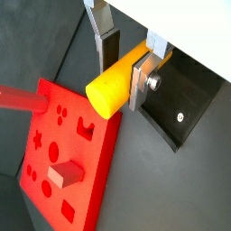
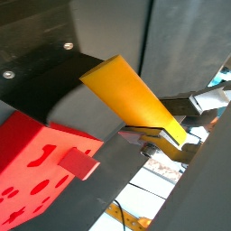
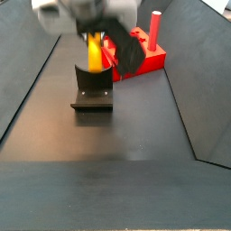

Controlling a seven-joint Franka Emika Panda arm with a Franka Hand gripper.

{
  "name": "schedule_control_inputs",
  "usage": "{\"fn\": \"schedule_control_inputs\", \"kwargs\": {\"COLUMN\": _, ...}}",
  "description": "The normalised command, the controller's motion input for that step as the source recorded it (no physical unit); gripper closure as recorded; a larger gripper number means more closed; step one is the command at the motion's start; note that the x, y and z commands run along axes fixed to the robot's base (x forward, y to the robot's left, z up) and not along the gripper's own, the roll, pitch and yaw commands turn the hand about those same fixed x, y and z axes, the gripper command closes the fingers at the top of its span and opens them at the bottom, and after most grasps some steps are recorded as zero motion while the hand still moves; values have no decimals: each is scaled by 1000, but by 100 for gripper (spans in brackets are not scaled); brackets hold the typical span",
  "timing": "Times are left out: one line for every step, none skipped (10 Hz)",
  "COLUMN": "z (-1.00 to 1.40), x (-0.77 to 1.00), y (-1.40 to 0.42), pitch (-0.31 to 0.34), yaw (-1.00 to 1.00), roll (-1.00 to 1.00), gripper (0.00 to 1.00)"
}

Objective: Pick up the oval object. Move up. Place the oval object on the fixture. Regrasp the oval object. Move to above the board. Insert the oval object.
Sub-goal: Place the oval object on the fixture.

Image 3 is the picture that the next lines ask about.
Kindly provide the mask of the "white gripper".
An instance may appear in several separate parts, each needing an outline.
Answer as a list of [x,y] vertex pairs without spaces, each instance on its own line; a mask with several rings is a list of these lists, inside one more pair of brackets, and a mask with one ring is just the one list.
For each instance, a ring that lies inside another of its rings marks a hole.
[[76,33],[76,21],[93,23],[114,16],[130,31],[137,23],[142,0],[31,0],[32,10],[50,34]]

